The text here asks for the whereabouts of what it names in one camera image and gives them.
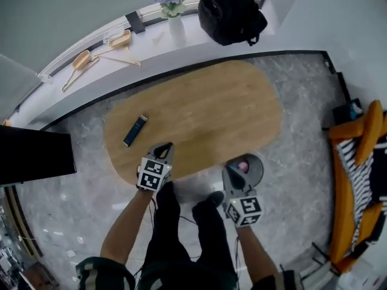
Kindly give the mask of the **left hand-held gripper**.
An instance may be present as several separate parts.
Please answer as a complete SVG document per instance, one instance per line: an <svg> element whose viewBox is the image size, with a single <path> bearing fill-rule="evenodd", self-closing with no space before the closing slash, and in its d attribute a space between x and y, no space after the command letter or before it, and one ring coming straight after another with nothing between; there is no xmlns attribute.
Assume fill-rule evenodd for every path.
<svg viewBox="0 0 387 290"><path fill-rule="evenodd" d="M139 189L157 192L171 175L175 146L172 142L162 142L150 147L148 155L141 159L136 186Z"/></svg>

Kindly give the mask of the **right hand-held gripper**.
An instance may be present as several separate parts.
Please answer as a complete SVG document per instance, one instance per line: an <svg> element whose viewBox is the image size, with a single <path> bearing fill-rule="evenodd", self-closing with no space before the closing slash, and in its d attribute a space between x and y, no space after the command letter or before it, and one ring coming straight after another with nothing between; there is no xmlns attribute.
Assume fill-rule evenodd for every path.
<svg viewBox="0 0 387 290"><path fill-rule="evenodd" d="M227 196L240 196L226 199L223 209L236 228L248 227L257 223L262 216L261 199L255 190L248 192L252 185L249 176L241 169L226 165L222 169L223 187Z"/></svg>

